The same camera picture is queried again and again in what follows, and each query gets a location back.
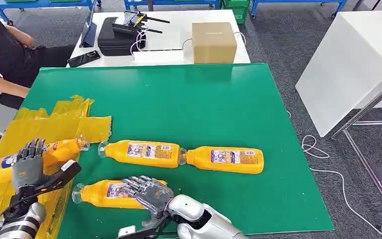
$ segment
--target yellow plastic bag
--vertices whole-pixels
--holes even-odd
[[[58,101],[50,116],[44,109],[21,108],[0,141],[0,158],[16,153],[36,137],[45,138],[46,143],[75,138],[80,134],[90,143],[108,140],[111,117],[88,117],[93,100],[81,96],[71,98],[71,101]],[[44,172],[51,174],[58,169],[59,165],[50,165]],[[39,196],[39,202],[45,205],[47,216],[40,226],[37,239],[57,238],[70,190],[71,183],[61,190]],[[10,182],[0,183],[0,212],[9,206],[13,194],[14,189]]]

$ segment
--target smartphone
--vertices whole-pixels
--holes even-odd
[[[77,56],[68,60],[70,67],[77,67],[89,63],[91,61],[100,59],[100,55],[97,51],[91,51],[84,55]]]

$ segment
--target person's arm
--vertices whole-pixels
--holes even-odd
[[[6,81],[0,77],[0,92],[25,98],[29,88]]]
[[[5,27],[8,29],[8,32],[11,33],[19,42],[27,46],[28,48],[34,47],[34,39],[27,33],[24,33],[13,26],[8,26],[5,24]]]

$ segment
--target floor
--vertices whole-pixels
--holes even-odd
[[[355,0],[348,0],[344,10],[352,10]],[[337,4],[278,3],[260,4],[256,19],[247,18],[240,29],[247,37],[247,51],[252,62],[267,62],[300,140],[311,134],[317,146],[330,154],[328,159],[307,155],[312,168],[341,172],[349,203],[374,225],[382,224],[382,198],[358,161],[347,140],[340,135],[319,138],[295,89],[295,84],[322,37],[332,23],[330,14]],[[207,6],[156,6],[155,10],[208,9]],[[103,0],[103,11],[122,11],[120,0]],[[80,36],[87,9],[17,9],[6,10],[16,26],[32,35],[38,44],[55,46],[75,43]],[[374,110],[365,119],[382,119],[382,110]],[[372,168],[382,181],[382,126],[353,127],[350,133],[359,144]],[[335,231],[300,234],[262,235],[254,238],[282,239],[381,239],[372,228],[345,205],[341,179],[334,174],[313,173]]]

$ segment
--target plastic bottle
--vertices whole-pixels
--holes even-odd
[[[263,153],[255,148],[203,146],[188,150],[183,157],[200,169],[257,174],[264,168]]]
[[[74,203],[88,202],[96,207],[144,209],[135,198],[123,191],[122,181],[102,180],[92,185],[77,184],[72,192]]]
[[[174,143],[121,140],[116,143],[99,144],[100,157],[111,157],[118,162],[154,167],[176,168],[185,164],[185,149]]]
[[[87,151],[89,143],[83,135],[74,139],[65,139],[45,145],[43,152],[43,166],[56,162],[66,162],[80,151]],[[0,183],[11,180],[12,166],[16,161],[17,154],[0,159]]]

